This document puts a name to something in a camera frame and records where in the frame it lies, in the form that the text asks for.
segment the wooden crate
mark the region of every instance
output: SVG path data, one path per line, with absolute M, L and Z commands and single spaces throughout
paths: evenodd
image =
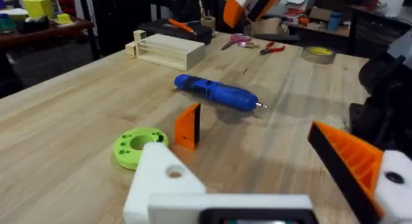
M 137 42 L 139 59 L 189 70 L 205 58 L 205 44 L 162 34 L 154 34 Z

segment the red pliers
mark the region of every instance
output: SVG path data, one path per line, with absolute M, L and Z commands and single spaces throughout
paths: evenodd
M 275 44 L 275 42 L 269 42 L 266 45 L 266 48 L 260 51 L 260 55 L 265 55 L 268 53 L 275 53 L 275 52 L 279 52 L 279 51 L 283 51 L 285 49 L 285 46 L 282 47 L 278 47 L 278 48 L 271 48 L 273 45 Z

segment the green 3d printed ring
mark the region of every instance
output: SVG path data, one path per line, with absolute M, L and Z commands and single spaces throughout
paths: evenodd
M 113 153 L 117 162 L 126 169 L 136 170 L 143 146 L 148 142 L 161 142 L 165 147 L 169 145 L 167 135 L 159 129 L 152 127 L 134 128 L 116 139 Z

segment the yellow tape roll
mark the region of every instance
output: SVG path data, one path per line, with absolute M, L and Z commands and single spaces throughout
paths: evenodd
M 303 59 L 316 64 L 331 64 L 335 56 L 333 50 L 317 46 L 304 47 L 301 54 Z

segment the pink scissors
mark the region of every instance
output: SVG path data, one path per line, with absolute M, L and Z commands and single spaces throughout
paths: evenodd
M 229 42 L 225 44 L 221 49 L 226 50 L 234 43 L 248 42 L 250 40 L 252 40 L 252 38 L 249 36 L 243 35 L 242 33 L 235 33 L 235 34 L 230 35 Z

